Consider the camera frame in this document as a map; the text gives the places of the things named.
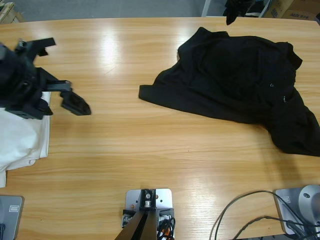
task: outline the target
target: wood grain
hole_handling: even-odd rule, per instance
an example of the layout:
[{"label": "wood grain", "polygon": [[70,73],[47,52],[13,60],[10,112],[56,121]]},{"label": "wood grain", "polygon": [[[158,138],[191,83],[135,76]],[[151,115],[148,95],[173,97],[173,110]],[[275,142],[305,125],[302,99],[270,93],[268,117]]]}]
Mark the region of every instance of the wood grain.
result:
[{"label": "wood grain", "polygon": [[[54,37],[57,46],[35,64],[61,80],[91,106],[74,116],[52,94],[49,156],[8,172],[2,195],[25,204],[19,240],[112,240],[121,230],[130,189],[170,188],[177,240],[207,240],[212,224],[236,196],[319,184],[320,160],[284,154],[259,125],[239,124],[176,111],[138,99],[177,61],[177,48],[199,27],[230,36],[290,42],[303,59],[296,87],[320,118],[320,29],[316,22],[223,17],[118,18],[25,22],[0,26],[1,41],[14,47]],[[278,216],[272,196],[261,193],[227,211],[218,234],[231,239],[255,217]],[[262,220],[245,237],[281,234]]]}]

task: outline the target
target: white chair leg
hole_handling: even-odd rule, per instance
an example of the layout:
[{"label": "white chair leg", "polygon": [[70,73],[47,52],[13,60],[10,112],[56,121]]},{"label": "white chair leg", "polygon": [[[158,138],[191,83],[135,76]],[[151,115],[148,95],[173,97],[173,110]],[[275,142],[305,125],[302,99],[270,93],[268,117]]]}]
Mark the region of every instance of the white chair leg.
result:
[{"label": "white chair leg", "polygon": [[211,0],[205,0],[201,17],[206,17],[207,16],[210,3],[211,3]]}]

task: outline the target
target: floor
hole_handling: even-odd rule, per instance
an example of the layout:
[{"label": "floor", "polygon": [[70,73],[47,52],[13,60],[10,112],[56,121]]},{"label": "floor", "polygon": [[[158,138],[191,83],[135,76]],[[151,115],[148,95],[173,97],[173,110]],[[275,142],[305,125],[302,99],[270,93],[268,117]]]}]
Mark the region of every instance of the floor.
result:
[{"label": "floor", "polygon": [[[200,17],[205,0],[5,0],[26,21],[130,17]],[[208,15],[222,16],[226,0],[212,0]]]}]

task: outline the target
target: gray base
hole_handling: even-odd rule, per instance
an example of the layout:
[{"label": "gray base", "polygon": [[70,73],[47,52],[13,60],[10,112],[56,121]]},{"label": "gray base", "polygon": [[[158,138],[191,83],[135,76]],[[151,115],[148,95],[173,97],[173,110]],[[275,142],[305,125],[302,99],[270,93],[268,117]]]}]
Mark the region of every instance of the gray base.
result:
[{"label": "gray base", "polygon": [[[279,195],[289,205],[289,207],[292,208],[292,210],[299,215],[300,218],[304,219],[304,217],[300,212],[300,207],[299,207],[299,195],[302,189],[303,187],[278,189],[275,191],[275,193]],[[296,216],[292,214],[292,212],[286,207],[286,205],[279,199],[276,199],[276,205],[279,211],[279,215],[283,220],[291,220],[293,222],[302,223],[300,220],[297,219]],[[282,222],[281,226],[282,226],[282,230],[287,234],[289,235],[295,234],[290,228],[287,227],[286,223]],[[302,226],[297,225],[297,227],[300,228],[301,230],[304,229]]]},{"label": "gray base", "polygon": [[0,195],[0,223],[5,224],[3,240],[16,239],[23,204],[22,196]]}]

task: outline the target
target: cardboard box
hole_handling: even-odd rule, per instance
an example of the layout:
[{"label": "cardboard box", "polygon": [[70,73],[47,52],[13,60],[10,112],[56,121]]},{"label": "cardboard box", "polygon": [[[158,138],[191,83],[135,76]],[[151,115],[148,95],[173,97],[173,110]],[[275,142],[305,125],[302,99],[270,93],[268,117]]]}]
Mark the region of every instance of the cardboard box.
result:
[{"label": "cardboard box", "polygon": [[264,17],[314,21],[318,13],[320,0],[273,0]]},{"label": "cardboard box", "polygon": [[0,11],[0,24],[22,23],[25,22],[23,16],[14,10],[15,4],[8,2]]}]

